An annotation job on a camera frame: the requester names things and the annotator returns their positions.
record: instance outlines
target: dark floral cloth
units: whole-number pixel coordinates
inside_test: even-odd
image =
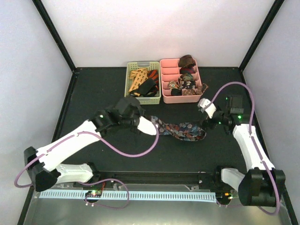
[[[154,124],[158,124],[159,135],[172,135],[182,141],[199,141],[206,137],[206,132],[195,123],[170,124],[160,120],[157,116],[148,116]]]

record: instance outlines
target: pink plastic bin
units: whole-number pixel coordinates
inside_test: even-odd
[[[160,71],[161,71],[161,84],[164,102],[167,104],[171,103],[190,103],[198,102],[200,100],[200,95],[191,96],[171,96],[171,90],[168,89],[168,83],[170,81],[177,81],[180,77],[180,67],[178,67],[179,59],[164,59],[160,61]],[[196,65],[194,66],[195,73],[192,74],[194,80],[196,81],[196,86],[200,87],[202,85],[200,74],[198,70],[198,65],[195,60]]]

